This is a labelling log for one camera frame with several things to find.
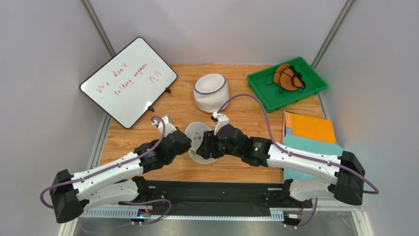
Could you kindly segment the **beige-trimmed white mesh bag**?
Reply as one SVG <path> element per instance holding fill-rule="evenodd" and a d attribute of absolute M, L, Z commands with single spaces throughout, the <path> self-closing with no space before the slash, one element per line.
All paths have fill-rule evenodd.
<path fill-rule="evenodd" d="M 185 134 L 191 139 L 191 148 L 188 151 L 189 157 L 200 164 L 211 164 L 216 161 L 214 158 L 204 159 L 197 154 L 197 149 L 200 147 L 205 131 L 211 131 L 211 128 L 202 122 L 192 122 L 185 130 Z"/>

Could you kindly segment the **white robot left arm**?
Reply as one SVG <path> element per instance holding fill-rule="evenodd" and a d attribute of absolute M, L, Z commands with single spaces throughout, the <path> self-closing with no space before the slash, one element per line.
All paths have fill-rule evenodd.
<path fill-rule="evenodd" d="M 135 148 L 122 158 L 84 172 L 59 171 L 49 195 L 57 223 L 66 223 L 101 205 L 145 200 L 141 175 L 163 168 L 191 148 L 191 139 L 174 131 Z"/>

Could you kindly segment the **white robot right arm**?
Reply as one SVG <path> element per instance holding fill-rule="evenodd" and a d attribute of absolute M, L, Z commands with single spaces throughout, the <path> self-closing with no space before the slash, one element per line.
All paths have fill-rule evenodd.
<path fill-rule="evenodd" d="M 341 155 L 301 151 L 269 139 L 248 137 L 227 124 L 217 132 L 204 132 L 196 153 L 204 159 L 231 155 L 250 166 L 293 169 L 312 175 L 311 179 L 284 181 L 281 195 L 299 202 L 334 197 L 348 205 L 362 204 L 365 169 L 348 151 Z"/>

